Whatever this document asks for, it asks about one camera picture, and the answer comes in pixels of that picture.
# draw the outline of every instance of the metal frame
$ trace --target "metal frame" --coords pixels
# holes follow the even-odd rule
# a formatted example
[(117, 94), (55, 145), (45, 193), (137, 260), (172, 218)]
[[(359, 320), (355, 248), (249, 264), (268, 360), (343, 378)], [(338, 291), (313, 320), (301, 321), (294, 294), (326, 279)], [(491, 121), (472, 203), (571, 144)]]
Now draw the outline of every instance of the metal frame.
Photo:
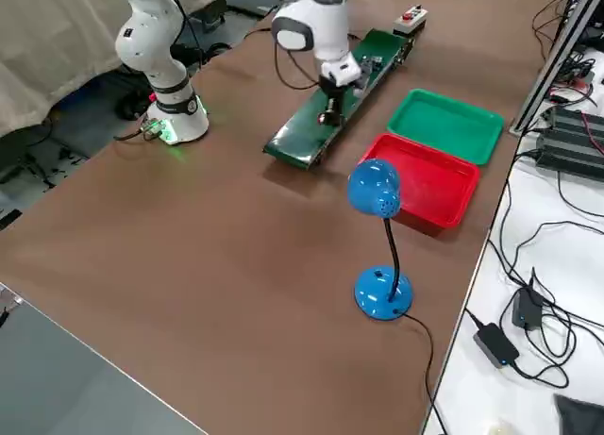
[(581, 33), (589, 22), (594, 10), (601, 0), (580, 0), (572, 16), (566, 22), (560, 37), (554, 43), (544, 68), (541, 69), (535, 84), (533, 85), (528, 97), (525, 99), (522, 108), (516, 115), (510, 132), (515, 135), (522, 134), (525, 131), (531, 119), (537, 112), (537, 108), (543, 102), (547, 90), (554, 81), (554, 77), (562, 67), (562, 64), (572, 52), (575, 44), (579, 40)]

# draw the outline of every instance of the red wire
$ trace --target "red wire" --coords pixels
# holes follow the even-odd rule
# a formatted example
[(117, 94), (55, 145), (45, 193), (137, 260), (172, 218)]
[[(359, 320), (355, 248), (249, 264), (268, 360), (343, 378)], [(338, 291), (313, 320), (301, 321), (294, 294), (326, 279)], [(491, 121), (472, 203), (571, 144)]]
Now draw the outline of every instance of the red wire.
[(592, 130), (587, 123), (587, 117), (585, 117), (585, 113), (581, 112), (581, 118), (583, 119), (583, 125), (585, 125), (585, 131), (587, 131), (587, 135), (589, 136), (590, 143), (598, 150), (598, 152), (604, 155), (604, 147), (597, 143), (596, 138), (592, 134)]

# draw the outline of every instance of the white table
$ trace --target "white table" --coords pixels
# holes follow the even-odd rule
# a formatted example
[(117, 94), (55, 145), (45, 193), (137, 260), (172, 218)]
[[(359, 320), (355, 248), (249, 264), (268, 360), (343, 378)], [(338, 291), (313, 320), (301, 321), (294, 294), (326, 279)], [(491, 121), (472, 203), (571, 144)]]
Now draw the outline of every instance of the white table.
[[(604, 59), (595, 67), (593, 98), (600, 108), (589, 101), (575, 105), (588, 113), (604, 114)], [(570, 92), (561, 93), (576, 98)], [(528, 135), (520, 151), (534, 148), (535, 137)], [(504, 230), (504, 249), (512, 259), (515, 246), (530, 237), (540, 223), (570, 220), (604, 230), (604, 219), (583, 215), (564, 204), (558, 195), (556, 173), (536, 168), (531, 159), (520, 159), (510, 175), (512, 211)], [(589, 211), (604, 213), (604, 184), (562, 174), (562, 191), (573, 204)], [(498, 209), (491, 239), (498, 244), (501, 218), (509, 204), (507, 195)], [(539, 236), (521, 250), (516, 270), (525, 280), (535, 267), (539, 278), (551, 290), (558, 304), (604, 324), (604, 236), (598, 236), (574, 226), (546, 227)], [(467, 308), (483, 323), (497, 322), (501, 311), (518, 289), (505, 276), (491, 246), (485, 246), (478, 262), (475, 279), (467, 298)], [(507, 425), (509, 431), (493, 432), (513, 435), (553, 435), (559, 433), (559, 416), (554, 405), (554, 393), (578, 400), (604, 405), (604, 349), (587, 332), (577, 329), (578, 348), (564, 366), (570, 385), (555, 390), (524, 380), (511, 367), (497, 370), (487, 360), (472, 339), (477, 328), (472, 320), (461, 314), (459, 331), (450, 346), (440, 388), (437, 407), (445, 420), (449, 435), (486, 435), (497, 424)], [(560, 325), (547, 322), (560, 333)], [(520, 351), (517, 363), (528, 373), (535, 374), (547, 363), (530, 346), (524, 331), (511, 322), (511, 311), (504, 321), (506, 334)], [(548, 339), (559, 341), (562, 336), (547, 329)], [(594, 328), (604, 339), (604, 330)], [(537, 333), (532, 339), (542, 346)], [(561, 382), (557, 371), (545, 378)], [(428, 420), (425, 435), (443, 433), (434, 412)]]

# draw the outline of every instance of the gray curtain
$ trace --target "gray curtain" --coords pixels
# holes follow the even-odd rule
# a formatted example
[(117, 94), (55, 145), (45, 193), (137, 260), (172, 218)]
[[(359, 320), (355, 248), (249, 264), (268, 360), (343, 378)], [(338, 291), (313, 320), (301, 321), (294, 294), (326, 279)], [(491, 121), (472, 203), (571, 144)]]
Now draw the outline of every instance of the gray curtain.
[[(181, 0), (188, 11), (213, 0)], [(0, 136), (119, 65), (113, 43), (125, 0), (0, 0)]]

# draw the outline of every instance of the blue desk lamp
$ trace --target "blue desk lamp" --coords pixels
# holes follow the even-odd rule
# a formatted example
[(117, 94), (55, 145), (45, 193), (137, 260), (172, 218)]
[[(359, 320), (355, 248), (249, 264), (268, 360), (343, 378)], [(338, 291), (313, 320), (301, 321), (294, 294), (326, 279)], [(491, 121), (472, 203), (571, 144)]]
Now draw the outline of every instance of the blue desk lamp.
[(390, 219), (400, 210), (398, 172), (383, 159), (360, 163), (348, 180), (348, 201), (361, 213), (383, 218), (394, 260), (394, 268), (385, 265), (361, 273), (355, 285), (357, 304), (373, 319), (396, 319), (407, 312), (413, 299), (409, 279), (400, 274), (390, 226)]

